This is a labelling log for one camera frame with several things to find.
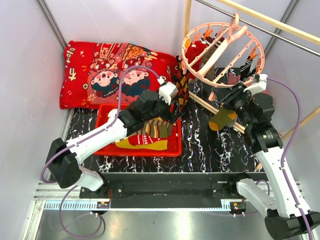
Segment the olive green sock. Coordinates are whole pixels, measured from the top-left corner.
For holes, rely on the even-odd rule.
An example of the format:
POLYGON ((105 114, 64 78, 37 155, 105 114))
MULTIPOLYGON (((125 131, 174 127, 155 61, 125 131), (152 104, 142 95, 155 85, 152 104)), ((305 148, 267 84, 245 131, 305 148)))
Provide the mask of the olive green sock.
POLYGON ((208 125, 213 131, 220 131, 225 126, 232 127, 235 124, 237 117, 235 111, 221 107, 217 114, 209 120, 208 125))
POLYGON ((165 125, 150 125, 145 127, 145 133, 152 138, 168 138, 172 135, 173 128, 165 125))

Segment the black white striped sock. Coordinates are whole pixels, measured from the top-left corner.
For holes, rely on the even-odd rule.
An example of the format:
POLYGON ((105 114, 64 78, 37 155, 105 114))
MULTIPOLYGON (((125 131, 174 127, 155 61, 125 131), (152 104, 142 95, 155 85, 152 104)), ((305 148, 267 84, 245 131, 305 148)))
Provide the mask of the black white striped sock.
POLYGON ((244 65, 240 67, 240 81, 243 82, 246 78, 249 78, 254 74, 253 70, 251 70, 252 62, 253 62, 253 57, 248 56, 244 65))

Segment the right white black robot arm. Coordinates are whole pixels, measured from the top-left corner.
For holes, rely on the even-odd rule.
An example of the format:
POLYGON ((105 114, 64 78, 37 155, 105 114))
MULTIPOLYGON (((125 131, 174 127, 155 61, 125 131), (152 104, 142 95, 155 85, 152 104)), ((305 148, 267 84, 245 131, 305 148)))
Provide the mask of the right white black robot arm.
POLYGON ((265 193, 246 173, 240 173, 227 185, 228 195, 248 200, 263 216, 274 240, 303 234, 312 239, 312 230, 320 224, 320 213, 311 210, 290 171, 283 142, 271 124, 271 97, 264 96, 263 104, 255 100, 262 91, 258 84, 247 87, 240 81, 219 103, 221 110, 233 111, 244 123, 245 141, 262 164, 274 196, 265 193))

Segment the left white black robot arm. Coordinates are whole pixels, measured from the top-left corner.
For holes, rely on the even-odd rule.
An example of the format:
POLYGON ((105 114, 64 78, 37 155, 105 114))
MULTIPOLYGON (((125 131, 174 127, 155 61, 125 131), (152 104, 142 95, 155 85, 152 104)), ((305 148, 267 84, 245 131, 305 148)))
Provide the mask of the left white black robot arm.
POLYGON ((173 124, 181 115, 177 99, 146 90, 126 108, 111 110, 100 127, 67 141, 55 139, 44 168, 61 189, 80 186, 103 198, 108 193, 107 181, 97 171, 82 167, 82 162, 101 148, 138 132, 149 120, 161 118, 173 124))

